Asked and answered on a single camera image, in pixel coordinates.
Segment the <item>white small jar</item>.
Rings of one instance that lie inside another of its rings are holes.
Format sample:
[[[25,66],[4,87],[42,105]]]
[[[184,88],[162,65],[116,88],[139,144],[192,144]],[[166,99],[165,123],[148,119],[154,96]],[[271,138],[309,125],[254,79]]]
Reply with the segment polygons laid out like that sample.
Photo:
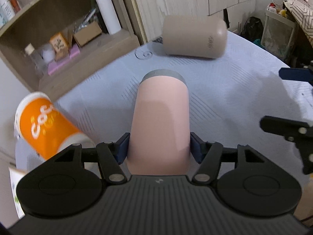
[[[44,62],[47,64],[54,61],[56,57],[55,50],[52,47],[52,45],[49,43],[43,45],[41,54],[42,54]]]

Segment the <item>orange red small bottle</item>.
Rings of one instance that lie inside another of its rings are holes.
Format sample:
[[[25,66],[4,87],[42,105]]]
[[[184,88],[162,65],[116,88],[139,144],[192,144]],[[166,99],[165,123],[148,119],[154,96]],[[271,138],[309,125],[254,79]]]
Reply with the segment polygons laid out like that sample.
[[[9,0],[15,13],[18,13],[21,10],[20,3],[18,0]]]

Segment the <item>white floral paper cup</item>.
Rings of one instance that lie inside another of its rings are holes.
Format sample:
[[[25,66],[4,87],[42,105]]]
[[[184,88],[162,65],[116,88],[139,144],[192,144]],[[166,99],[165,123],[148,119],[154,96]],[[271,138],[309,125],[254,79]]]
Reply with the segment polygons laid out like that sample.
[[[21,204],[17,197],[16,189],[17,189],[17,184],[27,174],[27,172],[16,169],[16,168],[11,168],[11,167],[9,167],[8,170],[10,173],[10,184],[11,184],[15,209],[16,209],[18,218],[21,219],[25,216],[25,213],[23,212]]]

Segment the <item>clear bottle beige cap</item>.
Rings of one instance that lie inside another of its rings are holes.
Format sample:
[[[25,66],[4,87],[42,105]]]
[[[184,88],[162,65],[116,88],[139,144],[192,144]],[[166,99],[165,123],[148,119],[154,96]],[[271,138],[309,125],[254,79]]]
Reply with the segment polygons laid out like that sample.
[[[35,70],[38,78],[42,78],[45,74],[47,74],[48,65],[43,60],[42,56],[38,53],[38,51],[32,46],[32,44],[28,44],[25,47],[25,53],[30,57],[35,65]]]

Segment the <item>pink flat box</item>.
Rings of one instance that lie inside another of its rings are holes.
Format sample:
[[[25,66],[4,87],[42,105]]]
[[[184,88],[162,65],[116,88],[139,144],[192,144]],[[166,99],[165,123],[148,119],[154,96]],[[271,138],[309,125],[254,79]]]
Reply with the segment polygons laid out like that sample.
[[[74,44],[69,54],[65,58],[59,61],[53,61],[48,64],[48,75],[51,76],[52,74],[54,74],[58,69],[67,65],[72,59],[74,59],[79,54],[80,54],[80,49],[77,44]]]

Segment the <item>orange paper cup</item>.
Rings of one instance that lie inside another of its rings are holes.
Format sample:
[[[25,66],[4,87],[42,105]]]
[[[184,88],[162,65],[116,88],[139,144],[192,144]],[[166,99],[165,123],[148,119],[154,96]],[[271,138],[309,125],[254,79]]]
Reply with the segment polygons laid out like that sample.
[[[70,122],[43,92],[32,92],[22,99],[15,113],[14,127],[44,160],[72,144],[95,146],[93,140]]]

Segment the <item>brown cardboard box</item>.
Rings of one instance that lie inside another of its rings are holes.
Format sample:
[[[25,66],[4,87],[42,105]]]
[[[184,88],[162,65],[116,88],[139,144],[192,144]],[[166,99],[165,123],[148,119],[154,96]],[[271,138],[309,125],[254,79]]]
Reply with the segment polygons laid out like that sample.
[[[79,47],[88,44],[94,38],[102,34],[102,30],[96,21],[88,24],[86,27],[73,34],[73,37]]]

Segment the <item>white paper towel roll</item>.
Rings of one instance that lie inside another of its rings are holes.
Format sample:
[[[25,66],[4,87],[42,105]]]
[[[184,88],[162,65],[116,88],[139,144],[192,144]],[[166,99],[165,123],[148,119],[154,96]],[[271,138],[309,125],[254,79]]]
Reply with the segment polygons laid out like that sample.
[[[112,0],[96,0],[96,2],[107,27],[108,33],[113,35],[121,31],[121,24],[119,22]]]

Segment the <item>orange small box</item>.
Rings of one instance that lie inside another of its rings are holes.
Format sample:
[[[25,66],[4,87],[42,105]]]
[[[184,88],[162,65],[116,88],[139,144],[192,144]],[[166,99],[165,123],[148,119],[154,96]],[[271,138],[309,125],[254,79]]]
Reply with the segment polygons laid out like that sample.
[[[57,34],[52,36],[49,40],[49,43],[55,50],[55,61],[59,61],[69,54],[69,45],[67,39],[61,32],[58,32]]]

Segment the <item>light grey patterned tablecloth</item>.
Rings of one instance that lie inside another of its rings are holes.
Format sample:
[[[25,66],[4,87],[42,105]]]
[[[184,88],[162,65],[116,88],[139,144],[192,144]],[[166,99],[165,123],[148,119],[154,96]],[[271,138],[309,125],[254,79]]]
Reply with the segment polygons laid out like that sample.
[[[216,60],[167,56],[161,39],[113,61],[55,101],[55,107],[95,143],[129,132],[138,86],[150,71],[178,72],[189,90],[191,131],[226,147],[250,145],[294,176],[302,187],[296,147],[263,132],[264,116],[312,123],[312,86],[279,77],[284,63],[246,39],[228,33]]]

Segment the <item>black bag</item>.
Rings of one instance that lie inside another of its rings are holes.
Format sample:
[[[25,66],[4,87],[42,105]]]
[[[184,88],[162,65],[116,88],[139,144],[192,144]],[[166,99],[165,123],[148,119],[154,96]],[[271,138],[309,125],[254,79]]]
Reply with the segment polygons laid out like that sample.
[[[260,18],[251,16],[240,33],[240,36],[244,39],[254,42],[257,39],[261,39],[263,35],[264,27]]]

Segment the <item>clear plastic storage bin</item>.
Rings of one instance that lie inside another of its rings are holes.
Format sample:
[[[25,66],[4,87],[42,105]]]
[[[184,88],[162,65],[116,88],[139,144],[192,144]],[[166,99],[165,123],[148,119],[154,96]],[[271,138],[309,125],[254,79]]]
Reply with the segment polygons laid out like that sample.
[[[265,10],[261,45],[280,60],[287,59],[296,38],[298,26],[293,15],[279,4],[271,2]]]

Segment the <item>pink tumbler grey lid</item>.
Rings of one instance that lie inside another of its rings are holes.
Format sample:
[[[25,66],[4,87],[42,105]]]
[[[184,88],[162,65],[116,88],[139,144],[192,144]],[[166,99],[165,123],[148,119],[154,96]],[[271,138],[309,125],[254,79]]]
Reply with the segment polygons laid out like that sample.
[[[158,69],[139,84],[126,163],[131,174],[180,175],[190,166],[189,91],[173,70]]]

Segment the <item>beige tumbler cup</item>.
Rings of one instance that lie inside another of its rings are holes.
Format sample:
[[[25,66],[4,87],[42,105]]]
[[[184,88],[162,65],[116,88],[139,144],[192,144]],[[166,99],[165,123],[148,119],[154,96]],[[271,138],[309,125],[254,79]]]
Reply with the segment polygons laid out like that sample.
[[[167,15],[163,48],[168,55],[219,58],[227,45],[227,25],[216,16]]]

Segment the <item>wooden shelf unit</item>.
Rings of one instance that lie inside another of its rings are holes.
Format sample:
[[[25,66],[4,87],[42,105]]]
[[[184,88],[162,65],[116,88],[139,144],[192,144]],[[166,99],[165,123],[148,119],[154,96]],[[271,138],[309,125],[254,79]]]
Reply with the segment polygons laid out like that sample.
[[[1,28],[1,59],[51,100],[139,47],[123,0],[21,1]]]

